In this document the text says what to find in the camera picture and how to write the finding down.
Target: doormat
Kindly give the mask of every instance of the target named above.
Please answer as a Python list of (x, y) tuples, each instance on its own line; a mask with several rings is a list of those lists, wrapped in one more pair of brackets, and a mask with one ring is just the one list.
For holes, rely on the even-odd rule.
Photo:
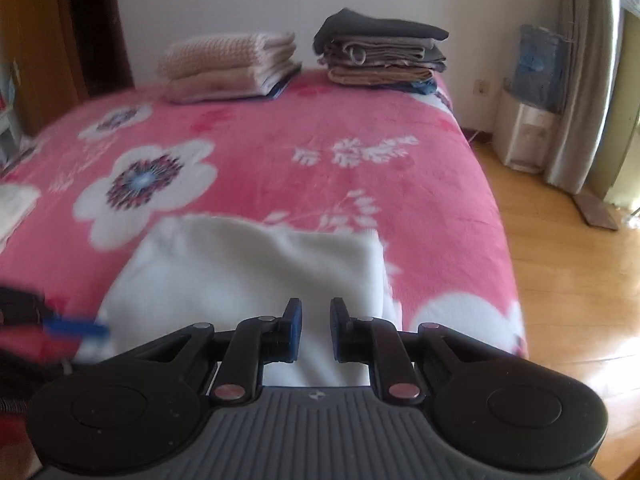
[(582, 218), (591, 227), (601, 227), (611, 231), (619, 229), (618, 224), (609, 214), (605, 203), (589, 191), (582, 190), (577, 195), (573, 195), (572, 198)]

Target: white flower print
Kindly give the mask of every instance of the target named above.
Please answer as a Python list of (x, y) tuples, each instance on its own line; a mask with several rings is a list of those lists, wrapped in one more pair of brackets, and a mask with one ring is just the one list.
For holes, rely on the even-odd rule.
[(440, 92), (436, 92), (435, 94), (430, 94), (430, 95), (408, 94), (408, 96), (412, 97), (416, 101), (420, 101), (421, 103), (424, 103), (426, 105), (433, 106), (434, 108), (437, 108), (438, 110), (443, 111), (447, 115), (453, 117), (453, 112), (451, 111), (451, 108), (449, 108), (449, 106), (447, 106), (447, 104), (444, 102), (445, 100), (449, 102), (449, 100), (447, 99), (446, 96), (444, 96)]
[(398, 267), (396, 264), (392, 264), (391, 262), (385, 262), (386, 275), (389, 278), (389, 282), (391, 283), (393, 277), (396, 274), (402, 274), (402, 269)]
[(513, 352), (522, 344), (524, 334), (519, 310), (515, 301), (509, 315), (504, 316), (475, 294), (446, 292), (429, 298), (416, 310), (410, 329), (417, 331), (424, 322), (439, 323), (505, 352)]
[(299, 162), (302, 166), (314, 166), (320, 161), (320, 152), (296, 148), (296, 153), (294, 153), (291, 160)]
[(111, 110), (97, 123), (92, 124), (78, 134), (79, 139), (99, 140), (127, 126), (146, 121), (153, 113), (151, 104), (126, 106)]
[(194, 139), (163, 149), (140, 146), (121, 155), (111, 174), (87, 187), (74, 204), (77, 221), (93, 221), (94, 248), (114, 250), (133, 240), (154, 211), (180, 209), (199, 198), (218, 176), (201, 163), (215, 145)]
[[(376, 146), (363, 146), (360, 139), (343, 139), (331, 147), (334, 154), (332, 163), (341, 168), (356, 168), (363, 161), (385, 164), (392, 158), (408, 155), (403, 145), (416, 146), (418, 144), (418, 139), (414, 136), (385, 139)], [(318, 150), (296, 148), (292, 160), (302, 166), (313, 166), (320, 161), (320, 158), (321, 152)]]
[(60, 173), (53, 178), (53, 181), (49, 185), (49, 192), (61, 193), (69, 189), (75, 181), (76, 176), (100, 160), (116, 141), (117, 139), (113, 138), (85, 144), (82, 147), (81, 154), (77, 152), (65, 153), (64, 157), (72, 162), (65, 170), (60, 171)]
[(365, 196), (365, 193), (363, 189), (349, 191), (340, 203), (328, 211), (298, 216), (292, 216), (289, 211), (273, 211), (262, 222), (288, 228), (318, 217), (316, 232), (352, 233), (357, 229), (375, 229), (378, 222), (372, 215), (379, 213), (380, 208), (373, 205), (376, 199)]

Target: pink bedspread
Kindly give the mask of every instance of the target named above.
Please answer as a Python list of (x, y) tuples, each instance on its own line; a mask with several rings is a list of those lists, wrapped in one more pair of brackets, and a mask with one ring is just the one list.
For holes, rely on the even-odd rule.
[[(522, 322), (488, 184), (437, 97), (348, 89), (305, 73), (275, 101), (175, 106), (153, 90), (50, 126), (9, 180), (42, 192), (0, 254), (0, 280), (93, 316), (145, 232), (210, 213), (316, 231), (374, 228), (406, 330), (435, 320), (516, 351)], [(48, 359), (35, 328), (0, 344)]]

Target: wooden door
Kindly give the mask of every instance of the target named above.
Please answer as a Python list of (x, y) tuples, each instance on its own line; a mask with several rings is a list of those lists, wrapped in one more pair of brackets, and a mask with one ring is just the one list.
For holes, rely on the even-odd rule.
[(17, 69), (15, 109), (25, 133), (37, 135), (80, 102), (58, 0), (0, 0), (0, 34), (4, 64)]

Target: white wall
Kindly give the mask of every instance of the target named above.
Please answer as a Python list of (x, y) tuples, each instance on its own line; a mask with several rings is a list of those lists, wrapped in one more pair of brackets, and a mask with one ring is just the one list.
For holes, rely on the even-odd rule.
[[(193, 34), (293, 30), (296, 57), (315, 65), (311, 48), (324, 19), (351, 7), (378, 17), (432, 23), (451, 33), (442, 50), (446, 81), (463, 126), (491, 131), (502, 80), (514, 69), (518, 27), (555, 30), (559, 0), (119, 0), (129, 60), (137, 84), (156, 78), (159, 55)], [(491, 95), (473, 95), (476, 78), (491, 82)]]

